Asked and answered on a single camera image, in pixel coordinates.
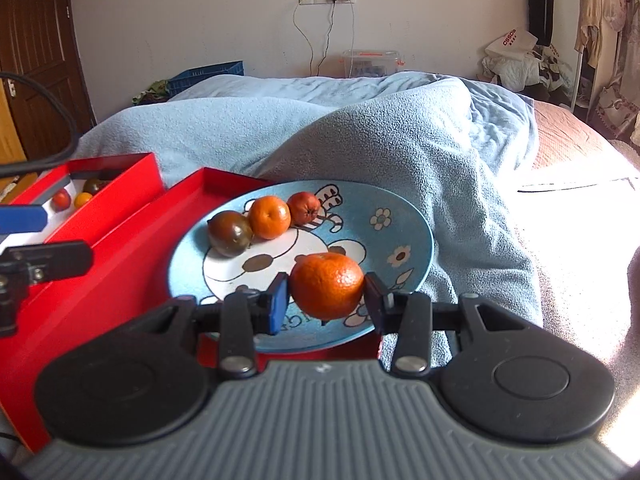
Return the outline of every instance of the plate rim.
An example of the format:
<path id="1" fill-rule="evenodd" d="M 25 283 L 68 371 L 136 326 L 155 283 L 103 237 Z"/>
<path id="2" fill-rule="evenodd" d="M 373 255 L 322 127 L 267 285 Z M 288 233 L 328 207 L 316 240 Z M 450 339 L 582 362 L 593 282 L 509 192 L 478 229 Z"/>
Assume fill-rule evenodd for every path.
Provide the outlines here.
<path id="1" fill-rule="evenodd" d="M 176 244 L 176 246 L 174 247 L 174 250 L 172 251 L 171 257 L 169 258 L 169 265 L 167 267 L 166 270 L 166 286 L 169 292 L 169 296 L 171 298 L 174 297 L 172 291 L 171 291 L 171 281 L 170 281 L 170 271 L 172 268 L 172 262 L 174 260 L 175 257 L 175 253 L 178 250 L 178 247 L 180 246 L 180 244 L 182 243 L 182 241 L 184 240 L 185 236 L 191 232 L 191 230 L 196 227 L 197 224 L 199 224 L 200 222 L 202 222 L 205 218 L 207 218 L 209 215 L 213 214 L 214 211 L 217 211 L 218 209 L 224 207 L 226 204 L 228 204 L 229 202 L 233 202 L 235 200 L 238 200 L 239 198 L 242 198 L 245 195 L 249 195 L 249 194 L 253 194 L 256 192 L 266 192 L 268 194 L 268 191 L 270 189 L 273 189 L 274 187 L 278 187 L 278 186 L 284 186 L 286 184 L 297 184 L 297 183 L 304 183 L 304 182 L 324 182 L 326 184 L 335 184 L 336 186 L 340 186 L 340 184 L 356 184 L 358 186 L 363 186 L 363 187 L 373 187 L 375 189 L 379 189 L 380 191 L 383 191 L 385 193 L 389 193 L 391 195 L 394 195 L 395 197 L 399 198 L 401 201 L 405 202 L 410 208 L 412 208 L 416 213 L 418 213 L 418 215 L 420 215 L 420 217 L 422 218 L 422 220 L 424 220 L 424 224 L 427 226 L 427 231 L 429 234 L 429 241 L 431 243 L 431 248 L 429 251 L 429 263 L 427 264 L 427 269 L 424 273 L 424 276 L 422 277 L 422 279 L 420 280 L 420 282 L 416 285 L 415 290 L 418 290 L 421 286 L 424 285 L 424 282 L 427 279 L 427 276 L 429 275 L 429 272 L 431 270 L 431 266 L 433 265 L 433 253 L 434 253 L 434 238 L 433 238 L 433 230 L 431 229 L 431 226 L 429 225 L 429 223 L 427 222 L 427 219 L 425 218 L 425 216 L 422 214 L 422 212 L 415 206 L 413 205 L 411 202 L 409 202 L 407 199 L 405 199 L 403 196 L 398 195 L 398 193 L 395 193 L 393 191 L 389 191 L 388 189 L 384 189 L 383 187 L 380 186 L 374 186 L 373 184 L 366 184 L 364 182 L 358 182 L 358 181 L 351 181 L 351 180 L 329 180 L 329 179 L 325 179 L 325 178 L 307 178 L 305 180 L 287 180 L 286 182 L 278 182 L 276 184 L 271 184 L 270 186 L 265 186 L 265 187 L 261 187 L 258 189 L 254 189 L 251 191 L 248 191 L 246 193 L 242 193 L 234 198 L 231 198 L 229 200 L 226 200 L 225 203 L 219 205 L 218 207 L 212 209 L 211 211 L 207 212 L 205 215 L 203 215 L 201 218 L 199 218 L 194 224 L 191 225 L 191 227 L 189 227 L 189 229 L 187 229 L 187 231 L 180 237 L 180 241 L 178 241 L 178 243 Z M 257 347 L 257 345 L 255 346 L 255 351 L 260 353 L 260 354 L 303 354 L 303 353 L 308 353 L 308 352 L 316 352 L 316 351 L 320 351 L 320 350 L 325 350 L 325 349 L 329 349 L 329 348 L 334 348 L 336 346 L 340 346 L 346 343 L 350 343 L 351 341 L 354 341 L 355 339 L 365 336 L 368 333 L 372 332 L 375 329 L 375 326 L 373 325 L 372 321 L 370 322 L 370 326 L 356 331 L 351 335 L 345 336 L 343 338 L 340 339 L 340 341 L 338 342 L 331 342 L 331 343 L 325 343 L 325 344 L 317 344 L 314 346 L 306 346 L 302 349 L 297 348 L 297 349 L 287 349 L 287 350 L 273 350 L 273 349 L 259 349 Z"/>

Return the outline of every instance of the transparent storage box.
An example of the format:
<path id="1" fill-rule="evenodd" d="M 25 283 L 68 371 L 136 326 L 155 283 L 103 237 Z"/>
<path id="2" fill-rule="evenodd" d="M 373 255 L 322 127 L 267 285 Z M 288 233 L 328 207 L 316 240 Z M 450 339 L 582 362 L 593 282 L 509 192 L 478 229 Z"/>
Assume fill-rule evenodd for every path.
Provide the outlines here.
<path id="1" fill-rule="evenodd" d="M 345 50 L 340 57 L 345 77 L 383 77 L 404 65 L 397 50 Z"/>

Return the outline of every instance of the black garment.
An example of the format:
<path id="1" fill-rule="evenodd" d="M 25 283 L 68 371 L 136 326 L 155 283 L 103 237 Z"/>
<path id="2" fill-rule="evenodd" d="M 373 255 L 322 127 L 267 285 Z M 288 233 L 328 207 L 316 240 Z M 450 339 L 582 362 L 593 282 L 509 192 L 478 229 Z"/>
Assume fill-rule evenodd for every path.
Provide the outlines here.
<path id="1" fill-rule="evenodd" d="M 554 0 L 529 0 L 529 32 L 549 46 L 554 31 Z"/>

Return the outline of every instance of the small orange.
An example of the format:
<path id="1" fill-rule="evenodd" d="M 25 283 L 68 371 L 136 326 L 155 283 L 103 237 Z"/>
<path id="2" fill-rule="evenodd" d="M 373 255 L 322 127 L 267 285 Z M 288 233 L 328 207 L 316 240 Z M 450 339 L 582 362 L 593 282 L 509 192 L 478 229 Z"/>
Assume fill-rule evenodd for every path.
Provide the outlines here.
<path id="1" fill-rule="evenodd" d="M 76 208 L 81 208 L 84 204 L 86 204 L 87 202 L 89 202 L 89 200 L 91 200 L 94 196 L 91 193 L 87 193 L 87 192 L 82 192 L 82 193 L 78 193 L 76 195 L 76 198 L 74 199 L 74 206 L 76 206 Z"/>
<path id="2" fill-rule="evenodd" d="M 348 316 L 364 291 L 364 273 L 348 256 L 302 256 L 289 275 L 289 292 L 300 310 L 322 320 Z"/>
<path id="3" fill-rule="evenodd" d="M 289 206 L 277 196 L 262 196 L 249 209 L 249 224 L 254 234 L 265 240 L 273 240 L 291 225 Z"/>

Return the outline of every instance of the plate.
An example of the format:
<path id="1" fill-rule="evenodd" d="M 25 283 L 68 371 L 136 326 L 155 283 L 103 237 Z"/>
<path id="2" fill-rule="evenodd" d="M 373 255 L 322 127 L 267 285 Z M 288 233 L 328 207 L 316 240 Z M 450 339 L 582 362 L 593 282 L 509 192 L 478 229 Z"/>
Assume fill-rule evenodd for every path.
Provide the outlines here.
<path id="1" fill-rule="evenodd" d="M 207 220 L 216 213 L 229 209 L 245 213 L 256 198 L 276 195 L 287 201 L 299 191 L 315 193 L 321 202 L 314 222 L 289 228 L 275 240 L 256 241 L 235 258 L 223 258 L 209 247 Z M 392 290 L 413 292 L 431 267 L 433 235 L 413 205 L 379 187 L 325 180 L 276 184 L 231 200 L 197 222 L 171 259 L 169 291 L 172 296 L 191 294 L 198 304 L 206 304 L 222 300 L 238 287 L 266 290 L 278 272 L 291 271 L 296 256 L 327 251 L 346 254 Z M 289 303 L 281 332 L 258 335 L 255 343 L 258 352 L 307 352 L 346 343 L 371 330 L 363 303 L 351 315 L 325 326 Z"/>

